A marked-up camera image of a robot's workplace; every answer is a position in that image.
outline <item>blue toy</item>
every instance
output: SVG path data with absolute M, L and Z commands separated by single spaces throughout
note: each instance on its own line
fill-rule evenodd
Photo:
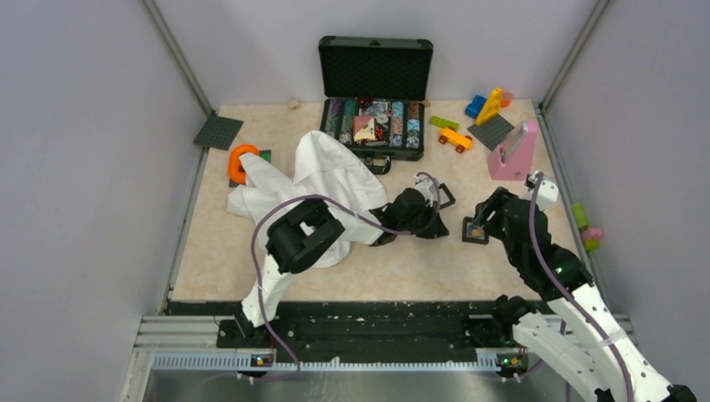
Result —
M 464 113 L 466 113 L 467 116 L 471 116 L 475 119 L 478 117 L 478 114 L 481 113 L 481 109 L 483 108 L 483 105 L 485 103 L 486 98 L 481 95 L 476 95 L 473 97 L 471 103 L 468 104 Z

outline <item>beige table surface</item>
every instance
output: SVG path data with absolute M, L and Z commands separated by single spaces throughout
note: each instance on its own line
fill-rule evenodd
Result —
M 425 121 L 436 115 L 460 123 L 467 133 L 472 119 L 464 115 L 466 100 L 432 101 Z M 244 121 L 232 147 L 252 143 L 270 149 L 272 163 L 287 175 L 294 170 L 294 151 L 301 137 L 317 129 L 322 103 L 305 104 L 295 111 L 286 105 L 223 106 L 221 116 Z M 535 119 L 529 100 L 514 100 L 501 109 L 512 124 Z M 488 175 L 490 152 L 474 139 L 470 151 L 458 154 L 450 144 L 438 143 L 436 127 L 425 129 L 425 152 L 417 162 L 395 161 L 390 173 L 378 176 L 394 198 L 412 186 L 418 171 L 446 183 L 456 204 L 441 212 L 450 235 L 437 240 L 400 236 L 384 247 L 353 244 L 350 254 L 331 268 L 310 269 L 295 276 L 283 300 L 291 301 L 473 301 L 490 300 L 505 293 L 539 299 L 508 265 L 500 241 L 488 245 L 461 242 L 461 221 L 473 216 L 476 204 L 503 186 L 516 194 L 527 191 L 522 183 L 494 182 Z M 254 228 L 251 219 L 226 210 L 229 152 L 209 150 L 172 299 L 178 301 L 233 301 L 245 297 L 256 274 L 249 251 Z M 553 176 L 542 136 L 538 136 L 533 168 Z M 559 200 L 546 211 L 553 242 L 576 250 L 567 215 Z

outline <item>yellow triangular block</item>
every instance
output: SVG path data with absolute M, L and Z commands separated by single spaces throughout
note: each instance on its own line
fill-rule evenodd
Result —
M 481 126 L 481 124 L 497 115 L 498 111 L 501 109 L 501 101 L 503 101 L 503 89 L 496 88 L 491 92 L 491 95 L 488 96 L 488 100 L 486 100 L 486 103 L 481 108 L 481 113 L 479 113 L 476 118 L 476 125 Z

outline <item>yellow toy car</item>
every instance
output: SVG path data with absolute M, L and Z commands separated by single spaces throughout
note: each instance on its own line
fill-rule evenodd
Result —
M 442 144 L 446 144 L 447 142 L 454 144 L 458 153 L 464 153 L 466 149 L 473 148 L 473 138 L 471 138 L 471 136 L 464 137 L 451 127 L 439 129 L 439 134 L 439 142 Z

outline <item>white wall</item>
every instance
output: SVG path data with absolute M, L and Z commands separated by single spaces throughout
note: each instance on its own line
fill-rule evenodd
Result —
M 0 400 L 113 400 L 204 117 L 136 0 L 1 2 L 0 93 Z
M 213 107 L 322 101 L 324 35 L 434 43 L 430 99 L 541 100 L 594 0 L 158 0 Z
M 644 354 L 710 399 L 710 3 L 615 2 L 553 104 L 597 269 Z

